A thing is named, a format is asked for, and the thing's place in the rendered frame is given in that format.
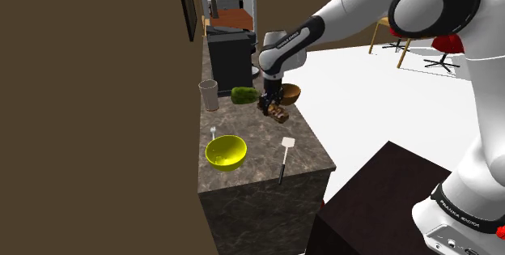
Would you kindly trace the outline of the brown patterned lump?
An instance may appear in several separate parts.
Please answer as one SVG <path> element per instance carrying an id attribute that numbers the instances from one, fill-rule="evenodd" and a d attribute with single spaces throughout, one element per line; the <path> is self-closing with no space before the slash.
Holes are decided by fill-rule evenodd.
<path id="1" fill-rule="evenodd" d="M 286 122 L 290 116 L 287 110 L 278 104 L 270 104 L 267 113 L 269 117 L 280 124 Z"/>

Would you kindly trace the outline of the brown wooden bowl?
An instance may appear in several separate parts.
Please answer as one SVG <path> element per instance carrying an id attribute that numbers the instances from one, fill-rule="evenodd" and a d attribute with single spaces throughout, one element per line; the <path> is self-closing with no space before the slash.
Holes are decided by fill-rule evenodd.
<path id="1" fill-rule="evenodd" d="M 301 89 L 292 83 L 282 84 L 282 100 L 281 105 L 288 106 L 294 104 L 301 94 Z"/>

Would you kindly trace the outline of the green cucumber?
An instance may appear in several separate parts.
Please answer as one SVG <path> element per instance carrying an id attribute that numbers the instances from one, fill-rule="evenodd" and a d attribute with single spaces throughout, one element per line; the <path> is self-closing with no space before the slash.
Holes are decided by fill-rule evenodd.
<path id="1" fill-rule="evenodd" d="M 233 87 L 231 102 L 233 104 L 251 104 L 258 101 L 260 94 L 254 87 Z"/>

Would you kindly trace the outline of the black coffee machine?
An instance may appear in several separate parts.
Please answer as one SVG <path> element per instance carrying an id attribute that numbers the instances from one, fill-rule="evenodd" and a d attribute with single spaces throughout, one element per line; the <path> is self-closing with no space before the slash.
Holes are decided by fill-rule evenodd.
<path id="1" fill-rule="evenodd" d="M 229 96 L 234 87 L 252 87 L 256 33 L 247 29 L 207 26 L 206 37 L 212 79 L 218 83 L 218 96 Z"/>

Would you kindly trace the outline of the grey cup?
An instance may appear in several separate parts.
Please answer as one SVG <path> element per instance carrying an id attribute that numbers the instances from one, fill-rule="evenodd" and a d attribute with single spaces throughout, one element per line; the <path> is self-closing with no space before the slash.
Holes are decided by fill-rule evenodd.
<path id="1" fill-rule="evenodd" d="M 198 84 L 206 111 L 219 109 L 218 83 L 213 79 L 203 80 Z"/>

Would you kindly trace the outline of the orange-brown table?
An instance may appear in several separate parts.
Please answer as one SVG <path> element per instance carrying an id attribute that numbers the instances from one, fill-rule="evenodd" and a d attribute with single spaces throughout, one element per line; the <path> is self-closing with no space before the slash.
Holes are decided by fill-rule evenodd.
<path id="1" fill-rule="evenodd" d="M 212 26 L 253 30 L 253 17 L 244 9 L 218 9 L 218 15 L 210 18 Z"/>

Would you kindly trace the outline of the yellow bowl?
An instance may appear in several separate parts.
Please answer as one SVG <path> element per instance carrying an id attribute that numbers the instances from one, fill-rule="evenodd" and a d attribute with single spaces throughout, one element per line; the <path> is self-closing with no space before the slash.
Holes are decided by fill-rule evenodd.
<path id="1" fill-rule="evenodd" d="M 241 137 L 223 135 L 206 145 L 205 157 L 213 168 L 221 172 L 231 172 L 243 164 L 247 151 L 247 144 Z"/>

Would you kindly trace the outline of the red swivel chair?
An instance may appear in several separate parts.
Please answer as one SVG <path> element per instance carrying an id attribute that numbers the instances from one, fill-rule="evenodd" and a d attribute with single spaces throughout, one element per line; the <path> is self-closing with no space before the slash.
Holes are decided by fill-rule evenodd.
<path id="1" fill-rule="evenodd" d="M 405 49 L 407 52 L 409 52 L 410 50 L 408 49 L 408 45 L 401 45 L 401 41 L 402 41 L 403 36 L 400 35 L 400 34 L 398 34 L 397 32 L 395 32 L 393 30 L 393 28 L 390 28 L 389 31 L 390 31 L 391 35 L 393 35 L 393 36 L 395 36 L 397 38 L 397 42 L 395 44 L 394 43 L 389 43 L 388 45 L 383 46 L 383 49 L 394 48 L 396 53 L 400 49 L 401 50 Z"/>
<path id="2" fill-rule="evenodd" d="M 459 54 L 465 52 L 465 48 L 462 44 L 462 41 L 457 34 L 449 36 L 437 36 L 431 42 L 431 47 L 440 51 L 443 54 L 443 56 L 440 58 L 439 61 L 424 59 L 425 62 L 428 62 L 428 65 L 425 65 L 426 68 L 432 66 L 441 66 L 448 73 L 451 73 L 449 66 L 459 68 L 458 65 L 448 64 L 445 62 L 447 55 Z"/>

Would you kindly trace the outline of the wooden table with yellow legs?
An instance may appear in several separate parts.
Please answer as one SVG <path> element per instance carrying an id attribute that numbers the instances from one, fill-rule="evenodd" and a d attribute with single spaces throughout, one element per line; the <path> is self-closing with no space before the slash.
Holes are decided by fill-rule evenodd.
<path id="1" fill-rule="evenodd" d="M 379 29 L 380 25 L 386 26 L 389 29 L 392 29 L 391 26 L 390 26 L 390 24 L 389 24 L 388 17 L 382 17 L 382 18 L 380 18 L 376 22 L 375 30 L 374 30 L 373 36 L 371 38 L 371 43 L 370 43 L 370 46 L 369 46 L 369 49 L 368 49 L 368 53 L 369 54 L 372 54 L 372 50 L 373 50 L 374 45 L 375 45 L 376 34 L 378 32 L 378 29 Z M 406 53 L 410 51 L 410 44 L 413 41 L 413 39 L 407 38 L 406 39 L 406 43 L 404 45 L 401 44 L 401 41 L 403 39 L 402 36 L 396 36 L 396 39 L 397 40 L 396 40 L 395 43 L 388 43 L 386 45 L 383 45 L 382 48 L 383 49 L 394 48 L 396 52 L 401 51 L 401 56 L 400 56 L 399 61 L 397 63 L 397 69 L 400 69 L 402 62 L 404 61 Z"/>

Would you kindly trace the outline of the dark robot stand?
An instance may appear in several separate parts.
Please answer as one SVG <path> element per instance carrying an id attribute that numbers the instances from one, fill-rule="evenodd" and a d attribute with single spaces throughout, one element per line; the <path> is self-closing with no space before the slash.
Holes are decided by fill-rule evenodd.
<path id="1" fill-rule="evenodd" d="M 305 255 L 439 255 L 412 219 L 450 171 L 386 142 L 316 214 Z"/>

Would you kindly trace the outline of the dark framed wall picture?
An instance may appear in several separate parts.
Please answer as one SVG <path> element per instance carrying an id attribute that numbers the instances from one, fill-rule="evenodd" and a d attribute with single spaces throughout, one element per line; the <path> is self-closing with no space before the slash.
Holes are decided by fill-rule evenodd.
<path id="1" fill-rule="evenodd" d="M 189 40 L 193 42 L 197 26 L 197 12 L 194 0 L 181 0 L 181 5 L 185 16 Z"/>

